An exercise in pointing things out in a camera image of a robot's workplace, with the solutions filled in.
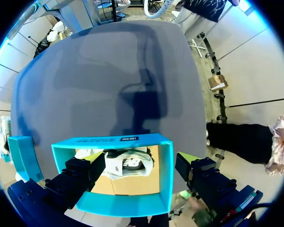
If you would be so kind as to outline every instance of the white cable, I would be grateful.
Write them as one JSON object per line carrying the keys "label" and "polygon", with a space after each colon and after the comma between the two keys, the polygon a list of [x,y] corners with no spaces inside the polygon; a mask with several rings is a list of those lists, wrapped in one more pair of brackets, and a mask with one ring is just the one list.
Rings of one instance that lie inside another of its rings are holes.
{"label": "white cable", "polygon": [[144,1],[144,13],[145,15],[150,18],[150,19],[154,19],[157,18],[159,16],[161,16],[163,13],[165,13],[171,6],[171,4],[173,3],[174,0],[166,0],[163,4],[163,6],[158,10],[158,12],[156,12],[155,14],[150,14],[148,11],[148,1],[149,0],[145,0]]}

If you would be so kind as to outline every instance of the teal box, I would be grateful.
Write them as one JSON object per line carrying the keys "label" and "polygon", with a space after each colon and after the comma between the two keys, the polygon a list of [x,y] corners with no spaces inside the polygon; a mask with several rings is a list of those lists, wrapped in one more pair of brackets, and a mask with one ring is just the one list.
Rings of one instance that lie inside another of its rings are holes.
{"label": "teal box", "polygon": [[37,161],[32,137],[11,136],[8,141],[11,158],[20,176],[26,181],[29,179],[35,182],[41,181],[43,175]]}
{"label": "teal box", "polygon": [[120,149],[159,146],[160,192],[147,195],[105,195],[84,192],[76,207],[82,211],[114,217],[145,217],[168,213],[171,206],[174,151],[172,141],[158,133],[72,138],[52,145],[58,172],[76,154],[75,149]]}

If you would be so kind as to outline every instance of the dark shirt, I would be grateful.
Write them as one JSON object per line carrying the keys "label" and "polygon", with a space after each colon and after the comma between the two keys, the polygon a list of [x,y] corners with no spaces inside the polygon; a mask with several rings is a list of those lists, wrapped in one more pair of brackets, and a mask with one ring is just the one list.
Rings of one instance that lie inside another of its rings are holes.
{"label": "dark shirt", "polygon": [[223,12],[227,0],[186,0],[184,7],[213,22],[218,19]]}

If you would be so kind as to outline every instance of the white wall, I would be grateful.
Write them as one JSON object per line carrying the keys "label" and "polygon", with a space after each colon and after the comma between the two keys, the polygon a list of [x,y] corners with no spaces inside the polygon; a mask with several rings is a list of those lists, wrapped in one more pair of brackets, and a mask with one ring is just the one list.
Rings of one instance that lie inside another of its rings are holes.
{"label": "white wall", "polygon": [[8,89],[0,88],[0,110],[10,110],[12,88],[17,72],[27,66],[35,54],[37,43],[28,37],[31,36],[40,42],[52,27],[46,17],[27,21],[19,33],[6,45],[0,57],[0,64],[5,66],[0,65],[0,86]]}
{"label": "white wall", "polygon": [[[230,6],[228,2],[224,12]],[[256,11],[247,16],[239,7],[232,7],[206,38],[219,59],[267,27],[267,22]]]}
{"label": "white wall", "polygon": [[[28,37],[31,36],[40,42],[52,27],[46,17],[28,21],[19,31],[23,36],[17,33],[2,52],[0,64],[6,67],[0,65],[0,86],[7,89],[0,88],[0,110],[10,110],[12,89],[17,72],[30,63],[35,54],[37,43]],[[10,112],[0,111],[0,122],[1,116],[10,116]],[[5,185],[13,181],[15,174],[14,166],[0,159],[0,184]]]}
{"label": "white wall", "polygon": [[[226,106],[284,98],[284,49],[257,11],[247,16],[233,7],[207,39],[229,84]],[[226,114],[229,122],[272,124],[284,115],[284,103],[236,107]]]}

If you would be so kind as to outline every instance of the black pants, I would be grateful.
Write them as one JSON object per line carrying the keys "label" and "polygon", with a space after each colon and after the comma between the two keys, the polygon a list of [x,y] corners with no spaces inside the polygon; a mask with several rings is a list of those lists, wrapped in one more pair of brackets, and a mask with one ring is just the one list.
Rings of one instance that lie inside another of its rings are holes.
{"label": "black pants", "polygon": [[152,216],[149,223],[147,217],[131,218],[129,224],[136,227],[168,227],[169,216],[167,213]]}
{"label": "black pants", "polygon": [[267,164],[271,158],[272,133],[259,124],[207,123],[210,146],[230,151],[253,164]]}

